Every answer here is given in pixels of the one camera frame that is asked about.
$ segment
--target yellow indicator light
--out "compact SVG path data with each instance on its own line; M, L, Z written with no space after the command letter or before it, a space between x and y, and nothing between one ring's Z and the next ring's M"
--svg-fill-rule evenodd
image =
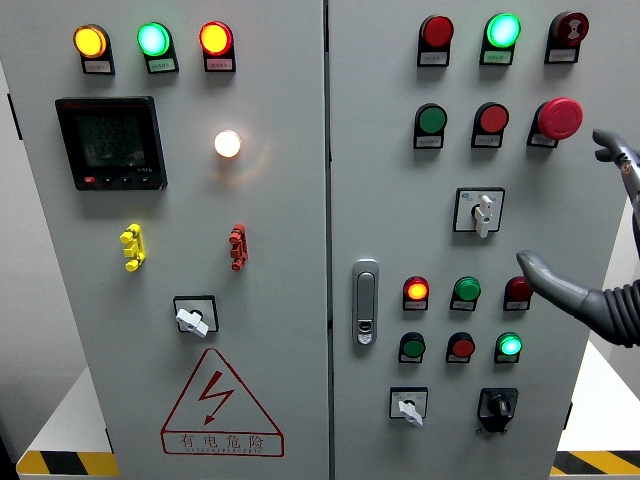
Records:
M412 300L422 300L427 296L427 286L422 283L414 283L407 291L407 295Z
M73 34L73 44L83 57L97 58L107 50L107 36L97 25L83 25Z
M209 22L200 29L200 45L211 55L224 55L232 43L231 30L222 22Z
M220 132L216 136L216 152L218 152L223 157L235 157L240 151L240 143L240 137L236 132L225 130L224 132Z

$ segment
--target green push button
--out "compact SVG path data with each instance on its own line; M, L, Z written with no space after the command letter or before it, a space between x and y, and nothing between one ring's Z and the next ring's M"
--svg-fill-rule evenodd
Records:
M404 344L404 354L407 357L416 358L424 353L426 350L424 343L419 340L410 340Z
M436 133L444 128L447 123L447 115L438 106L428 106L418 118L420 128L426 133Z
M473 302L480 296L480 282L474 277L463 277L456 282L453 291L461 300Z

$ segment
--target green indicator light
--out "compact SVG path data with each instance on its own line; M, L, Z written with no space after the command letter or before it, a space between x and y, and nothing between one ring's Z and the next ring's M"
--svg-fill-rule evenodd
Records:
M520 20L513 13L500 13L489 21L487 39L494 47L510 47L519 36Z
M453 287L455 294L465 302L472 302L480 296L480 282L473 277L464 277Z
M503 355L516 355L522 350L522 340L516 333L503 333L498 337L498 350Z
M166 53L170 43L169 32L159 23L147 23L138 30L138 45L151 57Z
M409 340L404 344L404 347L402 349L404 350L404 354L407 357L411 358L419 357L424 353L425 350L424 344L417 340Z
M425 132L436 133L447 123L447 117L441 109L429 107L420 114L419 122L420 128Z

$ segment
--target illuminated green light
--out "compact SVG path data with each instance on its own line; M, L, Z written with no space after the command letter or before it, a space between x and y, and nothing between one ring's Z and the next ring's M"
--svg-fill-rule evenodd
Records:
M138 45L151 57L166 53L170 43L169 32L159 23L147 23L138 30Z
M503 333L498 337L498 349L503 355L516 355L522 350L522 340L516 333Z
M510 47L519 36L520 20L513 13L500 13L489 21L487 39L494 47Z

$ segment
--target emergency stop button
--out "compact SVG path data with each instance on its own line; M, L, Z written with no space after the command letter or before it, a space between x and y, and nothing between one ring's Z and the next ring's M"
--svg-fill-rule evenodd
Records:
M556 148L559 140L569 138L582 125L582 107L569 97L558 97L536 111L527 145Z

